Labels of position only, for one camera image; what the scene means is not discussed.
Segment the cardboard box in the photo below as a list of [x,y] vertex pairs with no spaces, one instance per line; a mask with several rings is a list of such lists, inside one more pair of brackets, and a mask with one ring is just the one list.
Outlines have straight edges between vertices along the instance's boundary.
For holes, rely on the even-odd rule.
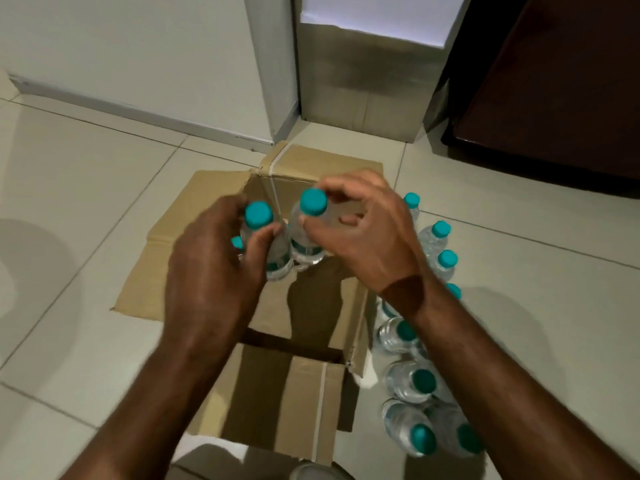
[[[257,170],[196,172],[149,231],[114,310],[163,319],[172,245],[218,197],[242,191],[288,219],[313,182],[362,168],[382,173],[377,162],[281,142]],[[353,203],[334,206],[334,225],[353,211]],[[334,256],[267,283],[249,330],[188,431],[331,464],[344,371],[362,375],[374,314],[372,293]]]

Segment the hand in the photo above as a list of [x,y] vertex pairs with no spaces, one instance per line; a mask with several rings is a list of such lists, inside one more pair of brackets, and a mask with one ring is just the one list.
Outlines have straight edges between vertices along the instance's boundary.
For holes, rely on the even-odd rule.
[[231,352],[249,325],[266,281],[265,264],[277,223],[251,236],[242,260],[238,235],[248,201],[220,197],[189,224],[173,245],[164,290],[161,344],[198,359]]
[[356,277],[381,294],[389,286],[428,269],[406,204],[387,181],[371,170],[325,177],[316,185],[331,201],[359,200],[364,215],[340,218],[331,226],[303,216],[309,238],[340,256]]

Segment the white wall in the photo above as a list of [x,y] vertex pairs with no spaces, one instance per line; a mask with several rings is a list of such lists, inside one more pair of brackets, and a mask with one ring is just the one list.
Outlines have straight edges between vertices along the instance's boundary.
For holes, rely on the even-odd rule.
[[271,140],[244,0],[2,0],[0,65],[74,93]]
[[271,135],[298,103],[291,0],[244,0]]

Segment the baseboard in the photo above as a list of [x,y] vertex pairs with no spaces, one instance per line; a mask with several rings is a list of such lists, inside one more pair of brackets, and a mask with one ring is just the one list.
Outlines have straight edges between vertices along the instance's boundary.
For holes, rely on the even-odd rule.
[[[246,148],[247,150],[252,150],[254,152],[269,153],[274,145],[274,141],[270,141],[268,139],[237,134],[228,130],[224,130],[222,128],[212,128],[199,125],[197,123],[176,120],[168,116],[155,114],[153,112],[144,111],[135,107],[109,101],[103,101],[91,96],[76,94],[66,89],[56,88],[48,84],[43,84],[41,82],[29,80],[24,77],[12,74],[9,74],[9,79],[23,94],[33,94],[36,96],[44,96],[52,99],[57,99],[59,101],[67,102],[70,104],[84,106],[89,109],[95,109],[97,111],[108,112],[109,114],[114,114],[116,116],[122,116],[123,118],[128,118],[130,120],[141,121],[153,126],[160,126],[161,128],[167,128],[170,130],[179,131],[181,133],[187,133],[206,139],[211,139],[220,143],[239,146],[240,148]],[[291,131],[291,128],[293,128],[297,117],[298,105],[296,104],[292,108],[292,112],[288,115],[282,127],[276,132],[276,143],[289,135],[289,132]]]
[[300,104],[298,103],[298,101],[296,101],[295,104],[293,104],[291,111],[282,122],[282,126],[280,126],[280,129],[273,135],[273,144],[278,144],[282,140],[287,139],[299,116]]

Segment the packing tape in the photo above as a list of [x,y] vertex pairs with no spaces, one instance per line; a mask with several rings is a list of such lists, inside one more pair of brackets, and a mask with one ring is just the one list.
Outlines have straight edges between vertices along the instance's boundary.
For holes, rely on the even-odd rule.
[[271,190],[273,190],[273,198],[276,200],[276,207],[278,208],[278,214],[282,215],[282,209],[280,208],[280,202],[278,201],[278,193],[276,192],[276,184],[273,182],[273,169],[276,167],[276,163],[280,160],[280,158],[284,155],[284,153],[289,149],[292,143],[287,143],[283,149],[276,155],[276,158],[271,161],[271,165],[269,165],[269,181],[271,182]]
[[320,423],[322,423],[322,405],[324,402],[324,380],[326,379],[326,362],[322,364],[322,377],[320,378],[320,396],[318,398],[318,409],[316,411],[316,430],[314,431],[314,448],[311,453],[311,461],[316,461],[318,453],[318,441],[320,437]]

